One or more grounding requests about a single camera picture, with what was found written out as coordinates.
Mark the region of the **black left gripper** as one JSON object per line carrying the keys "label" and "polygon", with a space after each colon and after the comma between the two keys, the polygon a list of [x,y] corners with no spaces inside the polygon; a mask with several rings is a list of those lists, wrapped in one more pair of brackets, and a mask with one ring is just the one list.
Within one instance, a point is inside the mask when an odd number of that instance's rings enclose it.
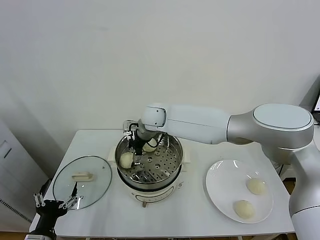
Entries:
{"label": "black left gripper", "polygon": [[36,206],[36,213],[40,216],[34,234],[51,234],[55,228],[58,218],[67,214],[78,201],[77,188],[78,183],[74,184],[71,195],[66,201],[61,200],[47,200],[44,195],[48,190],[48,186],[43,185],[39,192],[36,192],[33,197]]}

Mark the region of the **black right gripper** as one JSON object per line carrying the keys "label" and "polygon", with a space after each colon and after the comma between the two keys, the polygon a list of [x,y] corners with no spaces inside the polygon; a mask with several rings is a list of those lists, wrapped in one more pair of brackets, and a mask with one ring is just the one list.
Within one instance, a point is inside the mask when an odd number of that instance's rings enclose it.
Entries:
{"label": "black right gripper", "polygon": [[151,139],[141,139],[136,132],[131,132],[128,142],[128,149],[133,153],[133,165],[140,165],[143,155],[143,146]]}

